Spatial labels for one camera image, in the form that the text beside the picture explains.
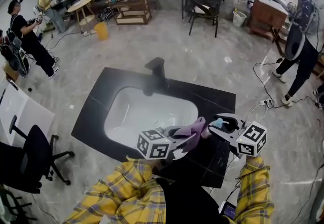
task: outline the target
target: yellow bucket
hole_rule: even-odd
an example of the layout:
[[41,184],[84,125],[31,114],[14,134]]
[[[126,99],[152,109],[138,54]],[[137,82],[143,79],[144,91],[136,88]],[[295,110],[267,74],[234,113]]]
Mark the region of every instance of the yellow bucket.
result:
[[99,40],[107,40],[109,38],[108,29],[105,22],[101,22],[95,26],[95,31],[98,35]]

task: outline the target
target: plaid shirt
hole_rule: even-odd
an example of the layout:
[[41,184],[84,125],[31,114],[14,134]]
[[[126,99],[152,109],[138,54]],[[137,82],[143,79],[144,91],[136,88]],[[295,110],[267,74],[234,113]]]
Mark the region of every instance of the plaid shirt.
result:
[[[142,160],[129,159],[106,180],[99,180],[74,208],[64,224],[99,223],[107,215],[110,223],[166,223],[166,201],[162,187],[151,179],[151,168]],[[241,189],[236,216],[231,224],[270,224],[269,167],[261,158],[248,160],[241,171]]]

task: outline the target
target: sink basin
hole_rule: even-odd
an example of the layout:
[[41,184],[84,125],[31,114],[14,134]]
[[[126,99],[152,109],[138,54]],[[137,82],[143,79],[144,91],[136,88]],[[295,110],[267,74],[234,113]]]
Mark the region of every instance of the sink basin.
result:
[[105,133],[111,140],[135,148],[141,131],[158,127],[187,126],[198,117],[191,102],[153,93],[145,96],[142,90],[121,89],[105,121]]

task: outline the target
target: gray floor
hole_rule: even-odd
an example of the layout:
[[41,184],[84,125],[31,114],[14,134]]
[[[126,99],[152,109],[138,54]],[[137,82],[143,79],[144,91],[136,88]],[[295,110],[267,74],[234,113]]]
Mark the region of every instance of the gray floor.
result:
[[[188,19],[181,20],[179,7],[168,5],[179,0],[158,0],[162,7],[153,12],[148,25],[117,26],[108,24],[110,39],[99,42],[96,35],[84,38],[80,34],[66,36],[57,45],[55,56],[60,57],[60,71],[49,80],[42,69],[32,65],[31,73],[18,85],[27,92],[33,88],[31,97],[55,113],[50,133],[60,139],[55,144],[57,153],[72,150],[73,160],[62,161],[58,167],[72,181],[65,186],[57,177],[53,182],[42,179],[40,195],[34,195],[38,205],[50,212],[61,223],[82,198],[87,189],[99,178],[113,172],[118,162],[84,145],[70,134],[78,114],[90,90],[104,67],[113,67],[136,72],[150,73],[144,64],[154,57],[165,59],[168,78],[208,86],[236,94],[236,112],[247,117],[260,100],[267,95],[253,73],[257,62],[275,62],[279,58],[276,46],[269,40],[249,35],[246,27],[237,28],[231,21],[219,20],[218,37],[210,22],[197,19],[191,36],[188,36]],[[231,9],[230,0],[223,9]],[[68,32],[76,32],[72,26]],[[48,47],[55,45],[60,36]],[[50,36],[43,41],[48,43]],[[276,65],[257,66],[256,71],[276,104],[289,89],[296,75],[297,65],[287,72],[287,83],[282,84],[271,76]],[[294,100],[312,97],[312,90],[321,81],[314,75],[304,84]],[[264,108],[257,108],[250,116],[259,120]],[[262,151],[265,162],[271,166],[271,193],[275,202],[273,223],[291,223],[309,196],[316,170],[322,161],[321,141],[324,129],[323,112],[316,109],[310,100],[300,101],[292,108],[268,111],[261,122],[268,128],[268,143]],[[211,195],[218,204],[234,189],[245,159],[235,159],[225,176],[223,188],[213,190]],[[320,187],[323,172],[315,183],[311,200],[295,223],[305,223]],[[22,194],[25,201],[34,202],[30,194]],[[235,204],[237,192],[230,198]],[[35,204],[33,214],[39,223],[55,223]]]

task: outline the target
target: sneaker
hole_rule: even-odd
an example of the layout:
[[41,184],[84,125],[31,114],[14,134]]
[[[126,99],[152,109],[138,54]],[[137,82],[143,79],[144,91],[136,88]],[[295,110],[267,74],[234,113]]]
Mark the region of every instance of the sneaker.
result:
[[315,97],[319,96],[319,93],[318,93],[317,89],[313,91],[313,94],[314,94]]
[[274,70],[274,71],[272,71],[272,73],[273,73],[273,75],[275,76],[275,77],[277,77],[282,83],[285,83],[286,82],[286,80],[284,79],[284,77],[282,76],[282,74],[278,74],[277,73],[277,70]]
[[293,101],[292,101],[292,97],[289,98],[289,100],[286,100],[285,97],[281,98],[281,102],[288,106],[288,107],[292,107],[293,106]]
[[59,67],[54,68],[54,73],[52,76],[50,76],[50,79],[52,79],[54,77],[54,75],[56,75],[56,73],[59,71],[59,69],[60,69]]
[[323,105],[319,102],[319,99],[315,99],[315,106],[319,108],[320,110],[323,109]]
[[53,66],[52,66],[52,68],[54,69],[55,68],[55,66],[56,66],[56,63],[57,63],[57,61],[59,60],[59,58],[58,57],[54,57],[54,64],[53,64]]

